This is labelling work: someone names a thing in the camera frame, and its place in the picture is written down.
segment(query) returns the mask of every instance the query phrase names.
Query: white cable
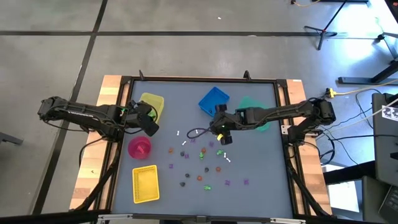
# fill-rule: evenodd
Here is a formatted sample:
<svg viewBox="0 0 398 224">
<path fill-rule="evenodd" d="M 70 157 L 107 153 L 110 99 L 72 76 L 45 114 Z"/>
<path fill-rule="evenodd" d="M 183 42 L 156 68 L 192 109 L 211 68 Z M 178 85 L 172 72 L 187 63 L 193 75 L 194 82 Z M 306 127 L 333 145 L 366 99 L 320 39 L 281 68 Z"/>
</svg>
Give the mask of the white cable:
<svg viewBox="0 0 398 224">
<path fill-rule="evenodd" d="M 386 105 L 386 106 L 391 106 L 391 105 L 393 105 L 393 104 L 394 104 L 395 102 L 397 102 L 397 101 L 398 101 L 398 98 L 397 98 L 396 100 L 394 100 L 393 102 L 389 103 L 389 104 Z M 379 109 L 378 111 L 374 112 L 372 115 L 365 117 L 364 119 L 361 119 L 361 120 L 359 120 L 359 121 L 357 121 L 357 122 L 355 122 L 355 123 L 349 124 L 349 125 L 347 125 L 347 126 L 344 126 L 344 127 L 338 128 L 338 129 L 334 129 L 334 130 L 330 131 L 329 133 L 334 133 L 335 131 L 338 131 L 338 130 L 341 130 L 341 129 L 350 127 L 350 126 L 352 126 L 352 125 L 354 125 L 354 124 L 358 124 L 359 122 L 364 121 L 364 120 L 366 120 L 366 119 L 369 119 L 369 118 L 373 117 L 374 115 L 380 113 L 382 110 L 383 110 L 383 108 L 381 108 L 381 109 Z"/>
</svg>

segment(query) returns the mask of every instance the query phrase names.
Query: tripod stand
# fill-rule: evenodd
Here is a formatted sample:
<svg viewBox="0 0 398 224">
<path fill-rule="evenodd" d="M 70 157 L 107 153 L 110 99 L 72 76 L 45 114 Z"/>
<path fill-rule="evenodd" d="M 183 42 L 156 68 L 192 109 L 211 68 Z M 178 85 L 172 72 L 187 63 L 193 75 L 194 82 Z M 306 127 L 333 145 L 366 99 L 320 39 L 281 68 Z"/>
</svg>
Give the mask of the tripod stand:
<svg viewBox="0 0 398 224">
<path fill-rule="evenodd" d="M 328 24 L 326 25 L 326 27 L 325 27 L 324 29 L 319 29 L 319 28 L 310 27 L 310 26 L 304 26 L 304 28 L 306 28 L 306 29 L 312 29 L 312 30 L 315 30 L 315 31 L 317 31 L 317 32 L 318 32 L 318 31 L 321 32 L 321 33 L 320 33 L 321 38 L 320 38 L 320 40 L 319 40 L 318 50 L 321 49 L 322 43 L 323 43 L 323 39 L 325 38 L 325 36 L 326 36 L 327 34 L 330 34 L 330 35 L 328 35 L 328 36 L 326 36 L 326 37 L 334 37 L 334 36 L 337 35 L 337 32 L 328 32 L 328 31 L 326 31 L 326 30 L 328 29 L 328 27 L 330 26 L 331 22 L 333 22 L 333 20 L 334 20 L 335 17 L 337 16 L 337 14 L 340 12 L 340 10 L 343 8 L 343 6 L 344 6 L 346 3 L 347 3 L 347 0 L 344 0 L 344 2 L 341 4 L 340 8 L 338 8 L 337 12 L 336 12 L 335 15 L 330 19 L 330 21 L 328 22 Z"/>
</svg>

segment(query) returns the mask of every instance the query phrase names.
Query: small green object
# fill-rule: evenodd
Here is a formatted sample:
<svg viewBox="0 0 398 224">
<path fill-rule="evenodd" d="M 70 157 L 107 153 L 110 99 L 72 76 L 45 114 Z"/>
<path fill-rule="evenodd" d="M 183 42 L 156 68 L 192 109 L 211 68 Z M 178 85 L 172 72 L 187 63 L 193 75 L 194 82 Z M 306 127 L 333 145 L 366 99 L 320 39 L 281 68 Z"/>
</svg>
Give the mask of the small green object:
<svg viewBox="0 0 398 224">
<path fill-rule="evenodd" d="M 148 116 L 150 116 L 151 118 L 156 117 L 155 111 L 154 111 L 154 110 L 151 110 L 151 111 L 148 113 Z"/>
</svg>

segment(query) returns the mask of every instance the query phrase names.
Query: concrete floor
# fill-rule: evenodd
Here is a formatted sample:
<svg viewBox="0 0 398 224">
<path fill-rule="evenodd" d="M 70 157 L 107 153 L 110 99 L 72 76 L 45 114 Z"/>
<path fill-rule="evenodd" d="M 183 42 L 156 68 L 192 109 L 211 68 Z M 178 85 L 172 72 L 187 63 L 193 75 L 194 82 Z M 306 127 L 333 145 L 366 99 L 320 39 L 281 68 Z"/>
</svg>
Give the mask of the concrete floor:
<svg viewBox="0 0 398 224">
<path fill-rule="evenodd" d="M 289 2 L 115 0 L 109 1 L 100 30 L 303 32 L 304 25 L 323 27 L 340 6 L 322 2 L 302 8 Z M 0 5 L 0 30 L 90 31 L 101 1 L 3 0 Z M 385 29 L 379 15 L 370 4 L 347 4 L 330 28 L 359 38 L 328 39 L 321 51 L 315 50 L 318 39 L 309 37 L 97 37 L 78 101 L 95 104 L 104 75 L 137 75 L 139 69 L 148 76 L 202 77 L 241 77 L 249 70 L 253 78 L 301 79 L 307 97 L 320 96 L 326 87 L 354 90 L 361 86 L 337 85 L 336 78 L 372 77 L 392 60 L 386 43 L 371 39 Z M 57 132 L 39 121 L 40 100 L 69 98 L 88 39 L 0 35 L 0 131 L 25 139 L 19 147 L 0 144 L 0 216 L 29 212 Z M 398 92 L 393 87 L 380 91 Z M 366 109 L 370 96 L 359 97 Z M 359 113 L 354 96 L 332 103 L 337 122 Z M 334 135 L 352 133 L 372 130 L 360 123 Z M 68 132 L 44 212 L 68 210 L 85 141 L 85 134 Z M 374 159 L 372 139 L 344 144 L 356 162 Z M 321 152 L 330 149 L 325 138 L 318 145 Z M 334 162 L 353 165 L 339 144 Z"/>
</svg>

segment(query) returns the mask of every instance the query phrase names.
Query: wooden table frame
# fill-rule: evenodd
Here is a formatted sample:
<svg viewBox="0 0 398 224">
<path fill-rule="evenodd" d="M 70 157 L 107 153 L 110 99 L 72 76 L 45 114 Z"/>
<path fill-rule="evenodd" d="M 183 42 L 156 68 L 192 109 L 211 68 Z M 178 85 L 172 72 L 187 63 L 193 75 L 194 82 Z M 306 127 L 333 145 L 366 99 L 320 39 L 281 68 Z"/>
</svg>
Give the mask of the wooden table frame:
<svg viewBox="0 0 398 224">
<path fill-rule="evenodd" d="M 123 77 L 120 75 L 105 75 L 97 105 L 112 105 L 117 104 L 124 106 L 131 96 L 131 88 L 133 82 L 130 82 L 132 77 Z M 250 77 L 245 78 L 202 78 L 202 77 L 148 77 L 147 79 L 153 78 L 173 78 L 178 81 L 179 78 L 188 78 L 192 81 L 203 82 L 204 79 L 213 80 L 217 82 L 217 79 L 222 80 L 246 80 L 250 82 Z M 277 97 L 279 97 L 279 104 L 281 106 L 300 103 L 305 100 L 304 89 L 301 80 L 268 80 L 274 82 L 277 86 L 278 91 L 275 91 Z M 299 124 L 304 118 L 294 118 L 283 120 L 284 124 Z M 100 138 L 98 133 L 89 133 L 87 142 L 94 141 Z M 305 138 L 306 142 L 316 144 L 315 139 L 311 137 Z M 109 167 L 109 161 L 113 160 L 114 153 L 118 144 L 110 143 L 107 141 L 99 141 L 86 147 L 83 159 L 81 161 L 80 170 L 75 184 L 75 189 L 72 195 L 72 201 L 70 208 L 76 208 L 79 206 L 84 199 L 90 194 L 95 185 L 98 183 L 100 177 L 106 171 L 105 168 Z M 321 205 L 322 209 L 327 213 L 331 214 L 331 207 L 323 178 L 322 168 L 320 166 L 320 160 L 317 149 L 313 146 L 305 144 L 298 148 L 298 155 L 291 159 L 293 166 L 297 170 L 300 177 L 304 180 L 307 189 L 311 192 L 314 199 Z M 293 154 L 293 148 L 289 147 L 289 152 Z M 100 196 L 97 197 L 95 203 L 93 203 L 90 209 L 106 209 L 111 208 L 111 202 L 114 193 L 114 183 L 117 174 L 114 174 L 104 186 Z M 290 180 L 289 184 L 293 184 L 291 187 L 293 190 L 293 197 L 291 196 L 292 206 L 294 213 L 315 215 L 314 211 L 308 206 L 308 203 L 303 200 L 300 190 L 297 185 Z"/>
</svg>

